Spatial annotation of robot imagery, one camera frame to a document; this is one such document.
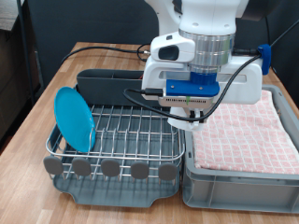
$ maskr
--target gray storage bin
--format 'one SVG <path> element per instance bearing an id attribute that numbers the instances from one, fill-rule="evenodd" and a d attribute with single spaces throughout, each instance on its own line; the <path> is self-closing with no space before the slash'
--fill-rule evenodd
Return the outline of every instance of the gray storage bin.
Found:
<path id="1" fill-rule="evenodd" d="M 271 91 L 286 132 L 299 148 L 299 122 L 280 89 Z M 183 201 L 190 207 L 299 213 L 299 175 L 276 175 L 196 169 L 192 134 L 185 132 Z"/>

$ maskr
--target dark floor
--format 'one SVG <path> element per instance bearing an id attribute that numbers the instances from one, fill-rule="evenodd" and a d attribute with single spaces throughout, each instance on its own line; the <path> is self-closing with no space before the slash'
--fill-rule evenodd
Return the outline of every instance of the dark floor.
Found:
<path id="1" fill-rule="evenodd" d="M 8 131 L 6 132 L 6 134 L 0 140 L 0 155 L 2 154 L 2 152 L 7 147 L 8 143 L 10 142 L 10 140 L 12 139 L 12 137 L 16 133 L 16 131 L 18 131 L 18 129 L 20 128 L 22 122 L 26 119 L 26 117 L 29 114 L 29 112 L 31 111 L 31 109 L 32 109 L 32 105 L 31 105 L 31 101 L 29 99 L 29 100 L 27 100 L 25 106 L 21 110 L 18 117 L 16 117 L 16 119 L 11 124 L 11 126 L 8 129 Z"/>

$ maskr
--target blue plate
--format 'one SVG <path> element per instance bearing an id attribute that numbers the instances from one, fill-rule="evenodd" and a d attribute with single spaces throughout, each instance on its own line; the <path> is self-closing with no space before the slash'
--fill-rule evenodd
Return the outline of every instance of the blue plate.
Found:
<path id="1" fill-rule="evenodd" d="M 93 148 L 95 141 L 93 115 L 79 93 L 69 87 L 59 89 L 54 101 L 54 113 L 58 128 L 71 147 L 80 152 L 88 152 Z"/>

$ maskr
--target wooden table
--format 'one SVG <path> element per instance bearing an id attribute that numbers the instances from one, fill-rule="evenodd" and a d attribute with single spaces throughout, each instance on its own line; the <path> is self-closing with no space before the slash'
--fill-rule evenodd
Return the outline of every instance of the wooden table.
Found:
<path id="1" fill-rule="evenodd" d="M 104 45 L 77 43 L 74 49 L 87 46 Z M 181 192 L 154 202 L 150 208 L 79 205 L 52 185 L 43 159 L 49 155 L 45 143 L 55 123 L 53 101 L 57 90 L 73 87 L 76 75 L 84 69 L 142 70 L 144 65 L 135 54 L 101 49 L 82 51 L 65 61 L 0 157 L 0 223 L 299 223 L 299 215 L 190 208 L 182 201 Z M 299 117 L 273 72 L 263 82 L 279 86 Z"/>

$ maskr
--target dish rack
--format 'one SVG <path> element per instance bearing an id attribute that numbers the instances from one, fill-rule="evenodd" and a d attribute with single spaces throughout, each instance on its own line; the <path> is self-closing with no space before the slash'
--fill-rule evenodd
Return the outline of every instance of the dish rack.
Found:
<path id="1" fill-rule="evenodd" d="M 89 107 L 95 123 L 91 151 L 73 149 L 57 125 L 47 140 L 44 164 L 56 189 L 76 203 L 134 207 L 149 207 L 178 191 L 183 131 L 141 107 Z"/>

